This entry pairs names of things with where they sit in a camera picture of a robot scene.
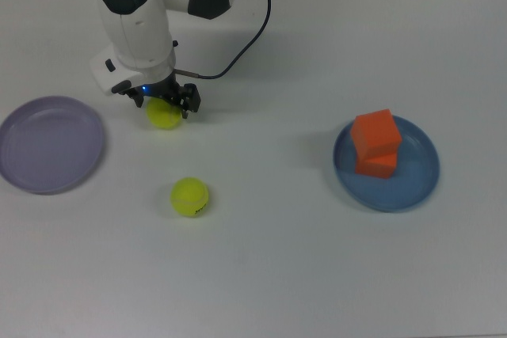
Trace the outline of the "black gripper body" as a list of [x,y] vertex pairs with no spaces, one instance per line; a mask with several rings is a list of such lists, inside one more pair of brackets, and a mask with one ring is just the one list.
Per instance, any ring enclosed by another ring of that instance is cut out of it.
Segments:
[[163,101],[166,101],[169,104],[174,104],[173,98],[177,94],[178,86],[179,84],[176,82],[175,77],[168,77],[167,79],[161,82],[153,84],[143,84],[136,87],[132,87],[130,89],[137,89],[138,91],[143,92],[144,100],[146,97],[152,97],[162,99]]

